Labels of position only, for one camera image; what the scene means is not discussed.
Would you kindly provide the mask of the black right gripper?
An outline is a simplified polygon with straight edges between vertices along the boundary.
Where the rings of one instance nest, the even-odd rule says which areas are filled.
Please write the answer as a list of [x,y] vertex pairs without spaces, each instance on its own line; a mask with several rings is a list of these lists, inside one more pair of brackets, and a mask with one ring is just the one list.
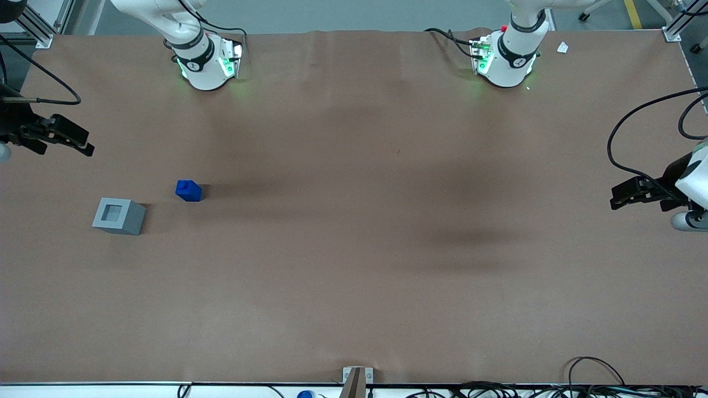
[[50,139],[48,119],[32,111],[28,104],[2,103],[1,154],[11,155],[11,146],[25,147],[44,155],[49,144],[61,145],[91,157],[95,146],[88,143],[89,132],[62,115],[51,116],[51,131],[63,139]]

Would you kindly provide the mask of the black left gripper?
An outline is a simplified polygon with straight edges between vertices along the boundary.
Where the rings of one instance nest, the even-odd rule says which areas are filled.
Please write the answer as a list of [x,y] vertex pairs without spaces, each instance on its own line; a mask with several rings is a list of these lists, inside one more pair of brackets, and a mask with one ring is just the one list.
[[663,175],[658,179],[664,188],[673,196],[662,196],[662,189],[650,179],[635,176],[611,189],[612,198],[610,208],[612,211],[637,203],[660,202],[662,212],[669,212],[678,207],[690,207],[690,199],[677,187],[676,182],[688,168],[691,155],[681,156],[666,166]]

